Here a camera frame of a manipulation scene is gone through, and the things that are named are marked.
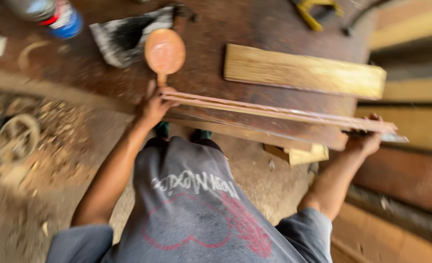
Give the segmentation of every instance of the workbench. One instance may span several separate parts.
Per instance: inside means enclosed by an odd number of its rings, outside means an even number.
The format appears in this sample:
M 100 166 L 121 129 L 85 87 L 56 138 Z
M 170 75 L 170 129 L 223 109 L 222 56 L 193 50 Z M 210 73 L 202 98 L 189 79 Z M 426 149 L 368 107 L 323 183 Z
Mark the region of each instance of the workbench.
M 84 17 L 80 35 L 59 40 L 45 28 L 15 17 L 0 4 L 0 34 L 8 37 L 0 57 L 0 90 L 43 95 L 131 113 L 155 74 L 144 56 L 125 69 L 106 64 L 88 25 L 140 15 L 162 7 L 164 1 L 139 5 L 131 0 L 72 0 Z M 345 17 L 326 23 L 323 32 L 311 31 L 288 0 L 185 0 L 201 15 L 188 22 L 183 67 L 168 77 L 179 92 L 283 108 L 352 116 L 356 99 L 337 95 L 225 81 L 222 78 L 227 43 L 268 51 L 325 57 L 355 63 L 368 58 L 367 37 L 374 15 L 365 18 L 356 35 L 342 35 L 340 27 L 358 12 L 353 2 L 339 0 Z M 213 129 L 254 141 L 289 146 L 300 140 L 342 149 L 346 136 L 339 128 L 243 113 L 178 106 L 167 120 Z

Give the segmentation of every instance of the shoe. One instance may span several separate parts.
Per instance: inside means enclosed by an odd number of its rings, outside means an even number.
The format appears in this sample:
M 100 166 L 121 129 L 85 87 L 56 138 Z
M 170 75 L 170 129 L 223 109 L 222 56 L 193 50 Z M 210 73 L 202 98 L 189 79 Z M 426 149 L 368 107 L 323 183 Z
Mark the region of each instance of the shoe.
M 168 122 L 159 122 L 153 128 L 156 133 L 156 138 L 168 139 L 169 138 L 169 123 Z
M 196 129 L 195 132 L 190 136 L 190 142 L 196 142 L 203 139 L 210 139 L 213 133 L 206 130 Z

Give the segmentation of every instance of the hand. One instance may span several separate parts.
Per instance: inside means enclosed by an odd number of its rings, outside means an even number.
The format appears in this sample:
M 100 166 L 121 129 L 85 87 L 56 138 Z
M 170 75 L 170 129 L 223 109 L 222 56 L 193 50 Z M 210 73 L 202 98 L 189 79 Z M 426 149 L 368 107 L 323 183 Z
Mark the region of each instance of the hand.
M 161 93 L 164 90 L 176 91 L 172 87 L 156 87 L 155 80 L 149 81 L 146 95 L 139 105 L 141 115 L 138 113 L 135 123 L 139 123 L 139 126 L 144 125 L 151 130 L 162 120 L 167 110 L 179 105 L 178 102 L 161 99 Z
M 364 118 L 383 122 L 382 117 L 376 113 L 370 114 L 370 118 Z M 360 152 L 367 157 L 380 148 L 380 135 L 379 132 L 368 132 L 365 136 L 350 136 L 345 151 Z

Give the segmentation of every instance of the light wood board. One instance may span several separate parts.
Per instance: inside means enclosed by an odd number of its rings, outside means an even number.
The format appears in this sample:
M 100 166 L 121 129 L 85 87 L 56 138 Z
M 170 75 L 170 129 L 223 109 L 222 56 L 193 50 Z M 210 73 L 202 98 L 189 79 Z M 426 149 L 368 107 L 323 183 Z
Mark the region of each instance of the light wood board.
M 432 103 L 432 78 L 387 81 L 382 101 Z
M 348 203 L 333 222 L 331 243 L 358 262 L 432 262 L 432 243 Z
M 386 72 L 377 66 L 227 44 L 224 78 L 377 100 Z
M 182 92 L 164 91 L 162 98 L 166 100 L 177 101 L 185 105 L 199 106 L 225 111 L 242 112 L 299 122 L 333 125 L 346 129 L 358 129 L 386 133 L 396 133 L 395 130 L 397 129 L 397 127 L 390 122 L 379 122 L 362 118 L 343 117 L 310 111 L 292 110 L 259 104 L 242 103 L 187 94 Z
M 378 29 L 372 33 L 369 46 L 371 50 L 376 51 L 431 36 L 432 9 L 418 12 L 407 19 L 390 23 L 388 26 Z
M 395 123 L 398 133 L 410 141 L 406 146 L 432 150 L 432 108 L 364 106 L 357 108 L 355 116 L 368 116 L 371 112 Z

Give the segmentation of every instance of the metal wheel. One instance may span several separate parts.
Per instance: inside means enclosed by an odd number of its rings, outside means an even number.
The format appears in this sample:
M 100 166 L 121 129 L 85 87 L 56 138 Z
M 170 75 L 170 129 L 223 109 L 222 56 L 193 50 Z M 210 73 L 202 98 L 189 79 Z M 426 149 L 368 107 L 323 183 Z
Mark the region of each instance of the metal wheel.
M 0 164 L 31 155 L 39 137 L 40 128 L 32 115 L 19 114 L 10 118 L 0 129 Z

